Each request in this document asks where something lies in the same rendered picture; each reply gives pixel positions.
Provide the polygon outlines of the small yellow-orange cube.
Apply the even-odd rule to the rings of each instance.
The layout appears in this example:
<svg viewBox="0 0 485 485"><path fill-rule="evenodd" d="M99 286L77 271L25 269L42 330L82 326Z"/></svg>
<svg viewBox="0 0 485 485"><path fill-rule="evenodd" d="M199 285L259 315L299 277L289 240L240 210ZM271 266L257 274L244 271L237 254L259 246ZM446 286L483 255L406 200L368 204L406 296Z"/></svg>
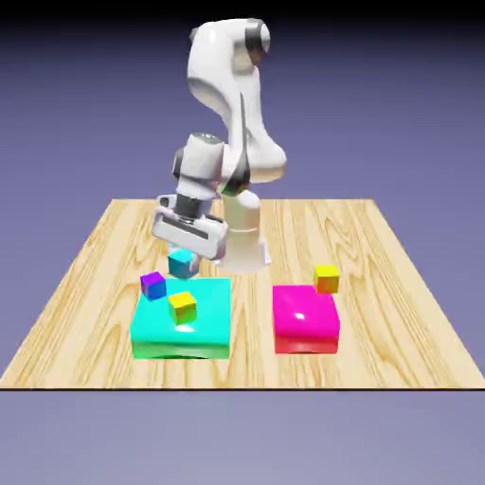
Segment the small yellow-orange cube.
<svg viewBox="0 0 485 485"><path fill-rule="evenodd" d="M339 271L333 264L314 267L314 287L318 294L336 294L339 288Z"/></svg>

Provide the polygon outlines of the small purple cube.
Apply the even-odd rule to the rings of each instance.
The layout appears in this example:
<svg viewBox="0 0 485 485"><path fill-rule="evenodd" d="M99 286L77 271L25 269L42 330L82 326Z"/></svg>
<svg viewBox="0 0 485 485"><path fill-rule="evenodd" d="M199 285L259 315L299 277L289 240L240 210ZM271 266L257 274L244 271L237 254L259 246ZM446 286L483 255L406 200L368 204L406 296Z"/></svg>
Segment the small purple cube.
<svg viewBox="0 0 485 485"><path fill-rule="evenodd" d="M140 285L142 294L148 300L156 300L167 295L166 279L158 271L142 275Z"/></svg>

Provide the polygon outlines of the large magenta box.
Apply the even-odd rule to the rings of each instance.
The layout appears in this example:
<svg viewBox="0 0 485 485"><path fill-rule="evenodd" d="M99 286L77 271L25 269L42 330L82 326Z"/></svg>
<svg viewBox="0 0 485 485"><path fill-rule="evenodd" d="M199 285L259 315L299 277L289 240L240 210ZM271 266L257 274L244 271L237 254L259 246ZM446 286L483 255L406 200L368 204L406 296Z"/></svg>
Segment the large magenta box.
<svg viewBox="0 0 485 485"><path fill-rule="evenodd" d="M338 351L340 319L332 294L318 294L311 285L273 287L276 354Z"/></svg>

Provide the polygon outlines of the large cyan box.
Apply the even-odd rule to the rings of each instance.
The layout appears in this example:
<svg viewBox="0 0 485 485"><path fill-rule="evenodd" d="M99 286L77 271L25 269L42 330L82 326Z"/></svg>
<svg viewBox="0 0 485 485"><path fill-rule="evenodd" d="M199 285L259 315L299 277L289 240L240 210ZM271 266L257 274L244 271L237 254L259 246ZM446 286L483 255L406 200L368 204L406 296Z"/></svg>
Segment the large cyan box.
<svg viewBox="0 0 485 485"><path fill-rule="evenodd" d="M130 327L133 357L227 359L231 280L166 280L166 296L139 297Z"/></svg>

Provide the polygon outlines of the small yellow-green cube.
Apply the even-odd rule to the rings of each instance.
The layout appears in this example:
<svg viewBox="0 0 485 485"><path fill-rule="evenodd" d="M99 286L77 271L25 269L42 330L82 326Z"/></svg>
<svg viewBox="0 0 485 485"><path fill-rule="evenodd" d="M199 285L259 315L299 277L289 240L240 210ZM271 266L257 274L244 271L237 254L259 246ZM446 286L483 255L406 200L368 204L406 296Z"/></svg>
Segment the small yellow-green cube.
<svg viewBox="0 0 485 485"><path fill-rule="evenodd" d="M169 311L176 325L184 325L197 318L197 301L190 292L168 296Z"/></svg>

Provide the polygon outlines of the small cyan cube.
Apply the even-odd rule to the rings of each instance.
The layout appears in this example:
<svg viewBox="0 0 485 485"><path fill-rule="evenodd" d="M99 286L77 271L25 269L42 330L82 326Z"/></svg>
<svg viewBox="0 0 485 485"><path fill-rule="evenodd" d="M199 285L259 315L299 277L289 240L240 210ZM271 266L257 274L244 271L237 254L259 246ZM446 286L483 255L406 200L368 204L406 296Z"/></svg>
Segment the small cyan cube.
<svg viewBox="0 0 485 485"><path fill-rule="evenodd" d="M178 249L168 255L169 273L179 279L189 279L196 274L190 272L193 253L187 249Z"/></svg>

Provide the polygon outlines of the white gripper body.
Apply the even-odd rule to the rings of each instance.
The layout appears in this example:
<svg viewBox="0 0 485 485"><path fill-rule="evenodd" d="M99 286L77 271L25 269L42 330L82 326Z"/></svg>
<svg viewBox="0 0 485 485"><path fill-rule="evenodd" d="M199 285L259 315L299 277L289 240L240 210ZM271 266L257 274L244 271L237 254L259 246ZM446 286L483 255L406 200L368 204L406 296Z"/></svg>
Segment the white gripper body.
<svg viewBox="0 0 485 485"><path fill-rule="evenodd" d="M202 258L219 260L225 255L227 224L210 215L189 221L158 211L154 216L153 235Z"/></svg>

